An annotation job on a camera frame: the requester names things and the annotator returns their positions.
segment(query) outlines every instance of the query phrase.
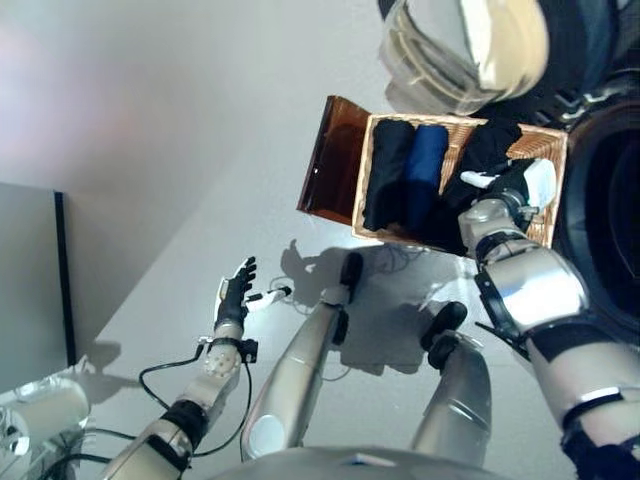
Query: wicker basket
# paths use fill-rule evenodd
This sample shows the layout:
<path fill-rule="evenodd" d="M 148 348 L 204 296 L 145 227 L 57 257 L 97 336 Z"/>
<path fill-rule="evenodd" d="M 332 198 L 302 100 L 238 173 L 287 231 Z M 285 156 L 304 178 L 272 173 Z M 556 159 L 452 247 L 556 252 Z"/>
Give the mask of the wicker basket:
<path fill-rule="evenodd" d="M 371 174 L 371 159 L 373 155 L 373 129 L 380 120 L 406 120 L 417 125 L 442 125 L 449 132 L 449 148 L 444 156 L 442 165 L 442 181 L 440 183 L 440 192 L 446 185 L 449 177 L 453 173 L 456 164 L 462 157 L 464 146 L 473 129 L 482 125 L 486 120 L 454 117 L 454 116 L 436 116 L 436 115 L 412 115 L 412 114 L 393 114 L 393 115 L 370 115 L 367 122 L 367 130 L 362 146 L 362 157 L 360 159 L 360 172 L 358 175 L 358 187 L 356 189 L 356 198 L 353 206 L 352 233 L 358 238 L 376 239 L 383 242 L 404 243 L 415 246 L 426 246 L 423 243 L 407 236 L 399 228 L 389 227 L 389 229 L 378 230 L 372 232 L 364 228 L 363 211 L 367 198 L 367 188 L 369 186 L 369 176 Z M 553 230 L 556 224 L 556 216 L 558 214 L 558 206 L 560 204 L 560 193 L 562 191 L 562 180 L 564 178 L 564 169 L 567 159 L 567 134 L 559 130 L 551 130 L 548 128 L 533 127 L 531 125 L 520 125 L 522 129 L 522 137 L 514 143 L 509 151 L 508 156 L 513 159 L 544 157 L 551 160 L 556 169 L 557 185 L 556 197 L 544 212 L 534 217 L 527 236 L 545 247 L 551 247 L 553 240 Z"/>

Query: white wall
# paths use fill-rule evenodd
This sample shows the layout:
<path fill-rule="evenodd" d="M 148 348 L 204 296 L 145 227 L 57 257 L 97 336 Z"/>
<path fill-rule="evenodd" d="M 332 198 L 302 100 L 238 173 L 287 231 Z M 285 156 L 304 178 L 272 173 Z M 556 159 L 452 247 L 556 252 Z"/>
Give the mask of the white wall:
<path fill-rule="evenodd" d="M 0 393 L 67 366 L 53 192 L 0 183 Z"/>
<path fill-rule="evenodd" d="M 234 159 L 296 124 L 306 162 L 327 94 L 384 105 L 373 3 L 0 2 L 0 180 L 69 194 L 81 350 Z"/>

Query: transparent container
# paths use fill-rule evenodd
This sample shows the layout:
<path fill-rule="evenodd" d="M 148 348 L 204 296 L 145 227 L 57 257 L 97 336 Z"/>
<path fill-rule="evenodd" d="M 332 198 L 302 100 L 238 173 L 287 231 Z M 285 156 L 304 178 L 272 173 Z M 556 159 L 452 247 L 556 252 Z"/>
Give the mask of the transparent container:
<path fill-rule="evenodd" d="M 397 0 L 387 16 L 380 58 L 397 111 L 468 115 L 537 83 L 548 34 L 536 0 L 440 2 Z"/>

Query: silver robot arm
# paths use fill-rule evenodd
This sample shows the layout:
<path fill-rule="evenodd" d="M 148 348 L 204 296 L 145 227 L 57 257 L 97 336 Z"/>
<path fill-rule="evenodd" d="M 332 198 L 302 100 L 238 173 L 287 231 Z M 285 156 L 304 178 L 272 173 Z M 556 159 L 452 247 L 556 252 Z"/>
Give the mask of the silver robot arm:
<path fill-rule="evenodd" d="M 216 301 L 213 336 L 202 337 L 196 357 L 207 348 L 204 371 L 167 412 L 111 461 L 101 479 L 178 479 L 195 449 L 221 415 L 227 396 L 238 384 L 243 361 L 253 362 L 257 343 L 242 340 L 249 311 L 264 308 L 291 293 L 288 288 L 245 298 L 255 278 L 255 258 L 246 260 L 231 279 L 223 279 Z"/>
<path fill-rule="evenodd" d="M 528 353 L 580 478 L 632 478 L 625 475 L 639 468 L 640 356 L 594 319 L 575 268 L 516 226 L 529 213 L 518 193 L 488 197 L 458 220 L 495 332 Z"/>
<path fill-rule="evenodd" d="M 320 301 L 289 343 L 265 382 L 242 434 L 242 459 L 302 445 L 322 386 L 331 344 L 347 333 L 349 303 L 362 272 L 362 257 L 350 253 L 340 284 L 322 292 Z"/>
<path fill-rule="evenodd" d="M 411 450 L 481 468 L 491 436 L 489 370 L 480 345 L 455 332 L 455 323 L 447 324 L 428 348 L 429 364 L 440 371 L 441 377 Z"/>

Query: cable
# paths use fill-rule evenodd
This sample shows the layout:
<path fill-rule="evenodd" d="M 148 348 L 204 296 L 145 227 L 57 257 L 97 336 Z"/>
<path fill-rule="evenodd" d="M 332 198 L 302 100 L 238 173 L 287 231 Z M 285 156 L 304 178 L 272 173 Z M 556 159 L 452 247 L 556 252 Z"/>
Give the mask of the cable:
<path fill-rule="evenodd" d="M 116 438 L 121 438 L 123 440 L 135 440 L 136 437 L 135 435 L 128 435 L 126 433 L 122 433 L 122 432 L 117 432 L 116 430 L 110 430 L 108 428 L 85 428 L 84 429 L 84 434 L 91 434 L 91 433 L 100 433 L 102 435 L 109 435 L 111 437 L 116 437 Z"/>
<path fill-rule="evenodd" d="M 147 393 L 147 395 L 149 395 L 153 400 L 158 402 L 162 406 L 162 408 L 164 408 L 165 410 L 169 410 L 169 404 L 164 400 L 162 400 L 158 395 L 155 394 L 153 390 L 151 390 L 151 388 L 149 388 L 149 386 L 144 381 L 144 376 L 151 372 L 157 372 L 159 370 L 165 370 L 167 368 L 184 367 L 185 365 L 195 363 L 200 358 L 200 355 L 202 354 L 203 350 L 204 350 L 204 345 L 198 345 L 198 348 L 196 348 L 195 355 L 188 360 L 182 360 L 181 362 L 163 363 L 161 365 L 156 365 L 154 367 L 145 368 L 140 372 L 140 375 L 138 375 L 138 382 L 140 382 L 142 389 Z"/>
<path fill-rule="evenodd" d="M 60 460 L 56 460 L 55 462 L 53 462 L 51 466 L 47 468 L 47 470 L 42 475 L 40 475 L 38 480 L 47 480 L 57 469 L 74 460 L 87 460 L 89 462 L 103 463 L 105 465 L 111 461 L 110 458 L 99 457 L 97 455 L 89 455 L 88 453 L 72 453 L 71 455 L 67 455 L 66 457 L 62 457 Z"/>
<path fill-rule="evenodd" d="M 249 393 L 247 395 L 247 407 L 244 410 L 244 415 L 242 416 L 242 420 L 240 421 L 240 425 L 236 428 L 235 432 L 222 444 L 219 446 L 212 448 L 211 450 L 207 450 L 201 453 L 194 453 L 193 458 L 201 458 L 206 457 L 207 455 L 211 455 L 213 453 L 219 452 L 220 450 L 226 448 L 233 440 L 238 436 L 238 434 L 244 428 L 244 424 L 247 421 L 247 417 L 249 416 L 249 410 L 251 409 L 251 397 L 253 395 L 253 380 L 251 378 L 251 371 L 249 370 L 249 364 L 244 362 L 244 369 L 247 372 L 247 381 L 249 382 Z"/>

